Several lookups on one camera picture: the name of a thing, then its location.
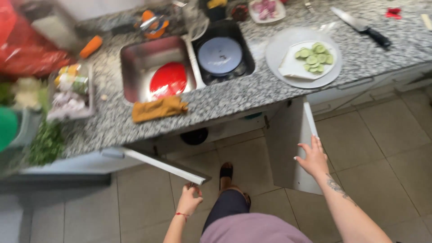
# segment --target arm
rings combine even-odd
[[[194,198],[195,192],[198,193],[198,198]],[[203,194],[198,187],[191,187],[191,183],[183,186],[183,192],[180,201],[178,202],[176,214],[169,225],[163,243],[181,242],[181,234],[183,233],[187,218],[195,212],[195,209],[203,201],[202,195]]]
[[[319,138],[312,136],[311,140],[312,148],[307,144],[299,144],[306,152],[306,159],[298,156],[295,159],[314,177],[323,191],[343,242],[391,243],[384,231],[361,210],[330,176],[327,155],[323,153]]]

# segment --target red string bracelet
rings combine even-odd
[[[184,216],[184,220],[185,220],[185,222],[187,222],[187,218],[189,217],[189,215],[187,215],[187,214],[182,214],[182,213],[175,213],[175,215],[183,215],[183,216]]]

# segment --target purple shirt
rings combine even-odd
[[[236,214],[209,225],[201,243],[311,243],[297,228],[268,214]]]

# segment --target woman's left hand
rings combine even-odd
[[[191,187],[191,182],[183,186],[183,192],[177,206],[177,212],[191,216],[198,205],[203,202],[203,194],[197,186]],[[198,198],[194,198],[194,193],[198,193]]]

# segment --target red plate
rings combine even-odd
[[[184,65],[170,62],[160,67],[150,81],[152,100],[183,93],[187,78]]]

